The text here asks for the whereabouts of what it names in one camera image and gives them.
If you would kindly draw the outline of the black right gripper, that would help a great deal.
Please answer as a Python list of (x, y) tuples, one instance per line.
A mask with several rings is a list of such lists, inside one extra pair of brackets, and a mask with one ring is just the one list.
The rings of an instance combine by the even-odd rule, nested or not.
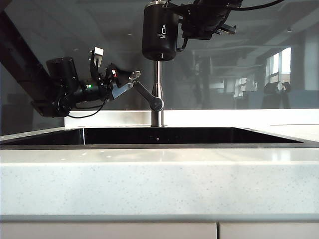
[(181, 29), (184, 39), (210, 40), (212, 35), (226, 32), (234, 34), (235, 26), (225, 24), (231, 10), (240, 7), (240, 0), (195, 0), (193, 3), (176, 5), (167, 0), (163, 9), (182, 15)]

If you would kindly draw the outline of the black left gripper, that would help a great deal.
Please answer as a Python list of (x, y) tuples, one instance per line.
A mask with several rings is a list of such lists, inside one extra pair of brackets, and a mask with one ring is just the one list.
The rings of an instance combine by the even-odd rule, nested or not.
[(99, 73), (95, 64), (90, 66), (90, 71), (95, 84), (79, 91), (80, 100), (114, 100), (133, 87), (130, 81), (141, 76), (139, 70), (125, 71), (119, 69), (115, 64), (107, 66), (105, 76)]

